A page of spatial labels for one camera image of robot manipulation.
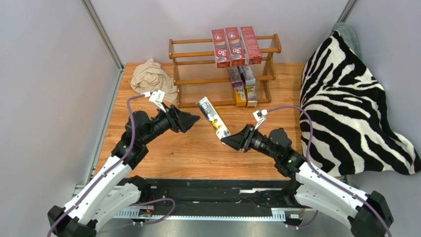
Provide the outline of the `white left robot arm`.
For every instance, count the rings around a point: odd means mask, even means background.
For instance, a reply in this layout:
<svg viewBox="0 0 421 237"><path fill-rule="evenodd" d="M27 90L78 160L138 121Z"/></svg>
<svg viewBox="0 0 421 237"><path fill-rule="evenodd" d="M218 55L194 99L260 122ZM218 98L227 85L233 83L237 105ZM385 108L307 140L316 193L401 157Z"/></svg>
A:
<svg viewBox="0 0 421 237"><path fill-rule="evenodd" d="M185 133L200 120L175 105L162 105L155 117L144 111L129 112L125 133L95 177L63 207L48 212L47 236L94 237L118 212L138 201L149 205L151 185L134 176L115 194L110 192L131 173L148 153L147 144L168 130Z"/></svg>

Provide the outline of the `red 3D toothpaste box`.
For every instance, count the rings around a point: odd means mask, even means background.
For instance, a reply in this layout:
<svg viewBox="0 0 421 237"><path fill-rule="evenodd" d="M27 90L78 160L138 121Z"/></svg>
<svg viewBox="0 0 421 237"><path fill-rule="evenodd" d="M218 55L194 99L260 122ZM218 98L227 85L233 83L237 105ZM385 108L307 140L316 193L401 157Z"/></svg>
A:
<svg viewBox="0 0 421 237"><path fill-rule="evenodd" d="M228 46L224 29L215 29L211 31L212 43L216 67L218 69L229 68L231 60L228 52Z"/></svg>
<svg viewBox="0 0 421 237"><path fill-rule="evenodd" d="M225 28L225 33L232 67L244 66L246 64L246 56L238 28L227 27Z"/></svg>

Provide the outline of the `silver purple R&O toothpaste box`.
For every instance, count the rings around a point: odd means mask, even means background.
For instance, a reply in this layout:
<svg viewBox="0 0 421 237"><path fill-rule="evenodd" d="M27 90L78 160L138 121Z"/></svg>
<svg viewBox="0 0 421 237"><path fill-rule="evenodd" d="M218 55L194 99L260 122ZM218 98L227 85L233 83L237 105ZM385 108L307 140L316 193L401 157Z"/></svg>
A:
<svg viewBox="0 0 421 237"><path fill-rule="evenodd" d="M239 71L245 87L254 87L256 85L256 78L249 65L239 66Z"/></svg>

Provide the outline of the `silver blue Sensitive toothpaste box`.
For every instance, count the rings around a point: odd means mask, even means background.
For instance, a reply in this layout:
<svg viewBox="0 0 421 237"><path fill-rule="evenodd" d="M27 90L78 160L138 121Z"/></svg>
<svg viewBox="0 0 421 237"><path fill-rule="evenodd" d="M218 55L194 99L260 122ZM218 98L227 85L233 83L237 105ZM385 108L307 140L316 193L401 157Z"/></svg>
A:
<svg viewBox="0 0 421 237"><path fill-rule="evenodd" d="M229 75L232 87L238 87L243 85L243 81L238 67L227 68L227 73Z"/></svg>

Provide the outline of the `silver gold toothpaste box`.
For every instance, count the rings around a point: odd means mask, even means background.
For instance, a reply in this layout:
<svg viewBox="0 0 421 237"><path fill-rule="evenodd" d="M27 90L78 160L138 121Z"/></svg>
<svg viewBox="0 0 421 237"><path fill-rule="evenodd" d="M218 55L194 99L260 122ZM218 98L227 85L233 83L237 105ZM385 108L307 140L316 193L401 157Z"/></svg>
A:
<svg viewBox="0 0 421 237"><path fill-rule="evenodd" d="M202 98L196 105L214 129L219 140L231 135L221 116L207 97Z"/></svg>
<svg viewBox="0 0 421 237"><path fill-rule="evenodd" d="M256 107L258 104L256 86L246 86L247 107Z"/></svg>

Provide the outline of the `orange toothpaste box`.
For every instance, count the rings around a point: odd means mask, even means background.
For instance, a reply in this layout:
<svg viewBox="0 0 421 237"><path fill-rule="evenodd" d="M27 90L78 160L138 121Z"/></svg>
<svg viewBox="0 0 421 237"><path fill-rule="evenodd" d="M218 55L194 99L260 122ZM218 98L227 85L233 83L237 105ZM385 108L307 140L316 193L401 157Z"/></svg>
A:
<svg viewBox="0 0 421 237"><path fill-rule="evenodd" d="M243 86L233 88L234 101L237 107L245 107L247 105L246 94Z"/></svg>

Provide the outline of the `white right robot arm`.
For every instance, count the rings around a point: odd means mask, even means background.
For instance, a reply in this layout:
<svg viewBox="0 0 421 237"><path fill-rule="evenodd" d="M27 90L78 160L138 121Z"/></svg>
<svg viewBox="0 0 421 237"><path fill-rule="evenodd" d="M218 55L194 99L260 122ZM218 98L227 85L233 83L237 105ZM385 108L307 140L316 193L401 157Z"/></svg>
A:
<svg viewBox="0 0 421 237"><path fill-rule="evenodd" d="M393 223L385 197L347 185L316 168L292 148L282 128L268 136L248 124L240 132L223 137L222 143L247 152L253 149L275 161L275 168L290 181L282 194L296 205L313 208L344 224L355 237L383 237Z"/></svg>

